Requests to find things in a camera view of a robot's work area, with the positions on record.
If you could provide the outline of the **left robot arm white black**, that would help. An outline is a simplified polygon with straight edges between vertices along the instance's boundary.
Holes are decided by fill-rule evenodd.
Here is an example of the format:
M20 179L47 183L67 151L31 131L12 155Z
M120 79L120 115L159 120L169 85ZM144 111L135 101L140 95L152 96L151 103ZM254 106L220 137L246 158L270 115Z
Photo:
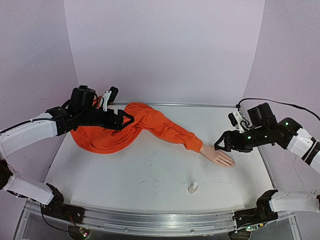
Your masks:
M35 118L18 123L0 132L0 188L18 198L40 203L41 214L70 221L83 222L85 210L65 203L63 194L49 183L28 179L7 163L7 158L29 145L64 135L78 127L103 127L121 131L134 122L124 110L108 108L119 90L112 86L98 97L94 89L81 85L72 90L62 106L46 110Z

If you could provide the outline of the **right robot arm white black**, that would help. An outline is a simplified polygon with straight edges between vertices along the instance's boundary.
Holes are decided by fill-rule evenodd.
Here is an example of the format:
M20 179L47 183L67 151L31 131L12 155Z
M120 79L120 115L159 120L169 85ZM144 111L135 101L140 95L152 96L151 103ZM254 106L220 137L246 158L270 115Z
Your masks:
M288 150L314 169L320 171L320 141L310 135L301 124L290 117L277 121L268 100L247 111L246 119L237 104L237 110L228 115L234 130L225 131L215 142L215 150L250 153L264 145L278 145ZM285 193L277 189L268 190L256 201L254 208L234 212L232 219L235 230L252 231L275 221L283 211L320 211L320 195L316 191L309 194Z

